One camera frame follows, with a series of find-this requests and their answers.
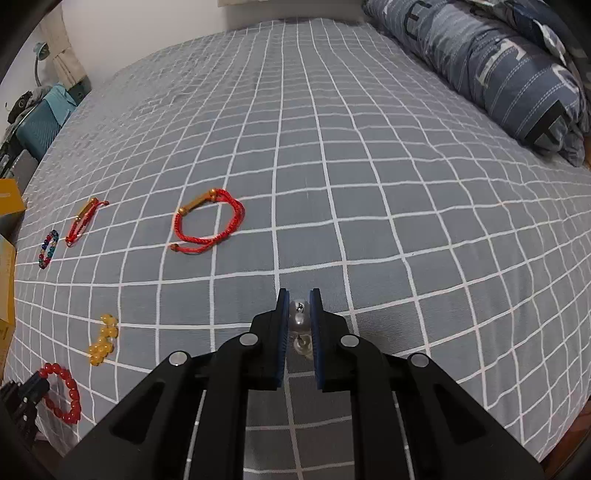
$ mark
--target wooden floor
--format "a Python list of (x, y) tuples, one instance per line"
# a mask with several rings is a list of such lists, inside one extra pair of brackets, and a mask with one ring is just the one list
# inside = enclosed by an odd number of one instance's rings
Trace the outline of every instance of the wooden floor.
[(577, 419), (562, 437), (558, 445), (542, 461), (546, 478), (552, 478), (569, 459), (585, 435), (591, 430), (591, 400), (589, 400)]

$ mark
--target silver pearl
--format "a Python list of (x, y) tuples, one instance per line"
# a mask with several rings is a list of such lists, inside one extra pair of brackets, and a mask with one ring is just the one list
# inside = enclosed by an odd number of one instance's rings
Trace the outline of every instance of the silver pearl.
[(310, 333), (310, 304), (305, 300), (290, 302), (290, 318), (288, 322), (290, 332)]

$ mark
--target red bead bracelet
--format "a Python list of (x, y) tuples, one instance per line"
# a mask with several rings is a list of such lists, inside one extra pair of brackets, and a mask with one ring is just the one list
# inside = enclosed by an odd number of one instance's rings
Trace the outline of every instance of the red bead bracelet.
[(70, 232), (66, 236), (66, 245), (68, 247), (74, 245), (76, 240), (82, 236), (82, 230), (84, 230), (86, 225), (89, 224), (98, 207), (108, 204), (109, 202), (107, 201), (100, 202), (98, 198), (92, 197), (88, 203), (84, 205), (80, 213), (76, 215), (74, 223), (72, 223), (72, 228), (70, 228)]
[(82, 415), (82, 406), (80, 405), (80, 393), (78, 392), (78, 384), (76, 380), (72, 378), (70, 371), (67, 368), (62, 368), (60, 364), (46, 363), (42, 368), (39, 369), (39, 376), (41, 378), (47, 378), (50, 374), (56, 374), (63, 381), (66, 382), (66, 386), (70, 389), (70, 411), (64, 412), (58, 407), (52, 399), (49, 398), (49, 393), (45, 396), (45, 405), (49, 408), (53, 414), (62, 419), (67, 424), (76, 424), (80, 420)]
[[(183, 235), (183, 231), (181, 230), (182, 218), (185, 215), (187, 215), (191, 210), (197, 208), (199, 205), (201, 205), (203, 202), (206, 202), (207, 200), (209, 200), (210, 202), (226, 202), (232, 205), (232, 208), (234, 208), (234, 217), (232, 217), (232, 220), (230, 220), (226, 229), (222, 233), (219, 233), (212, 238), (199, 238), (196, 236)], [(241, 204), (238, 200), (232, 198), (232, 195), (230, 195), (226, 190), (208, 190), (207, 193), (204, 193), (200, 197), (197, 197), (191, 203), (188, 203), (185, 206), (179, 208), (177, 214), (174, 216), (174, 233), (177, 235), (177, 237), (186, 242), (190, 242), (192, 244), (201, 244), (203, 246), (199, 248), (192, 248), (181, 247), (179, 244), (171, 244), (170, 249), (175, 252), (183, 252), (186, 254), (200, 254), (201, 252), (205, 252), (205, 250), (211, 248), (216, 243), (225, 240), (232, 233), (234, 233), (244, 220), (244, 214), (244, 205)]]

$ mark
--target cardboard box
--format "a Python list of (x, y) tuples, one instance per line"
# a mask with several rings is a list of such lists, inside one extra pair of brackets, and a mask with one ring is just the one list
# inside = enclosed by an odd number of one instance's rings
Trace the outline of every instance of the cardboard box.
[(0, 380), (16, 327), (14, 316), (14, 247), (0, 235)]
[(0, 179), (0, 235), (10, 238), (26, 206), (15, 179)]

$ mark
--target bed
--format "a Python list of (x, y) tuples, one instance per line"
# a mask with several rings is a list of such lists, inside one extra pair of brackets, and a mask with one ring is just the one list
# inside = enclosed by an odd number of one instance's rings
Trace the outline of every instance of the bed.
[[(25, 192), (5, 378), (70, 368), (81, 421), (39, 407), (65, 453), (170, 352), (212, 351), (280, 287), (318, 287), (384, 352), (430, 355), (542, 459), (589, 396), (590, 185), (369, 24), (273, 21), (169, 47), (84, 100)], [(244, 203), (239, 232), (173, 252), (173, 213), (212, 187)], [(110, 205), (40, 270), (45, 235), (63, 238), (90, 196)], [(201, 207), (184, 231), (231, 213)], [(119, 338), (90, 367), (104, 313)], [(348, 396), (318, 393), (312, 370), (290, 347), (284, 387), (251, 395), (245, 478), (353, 478)]]

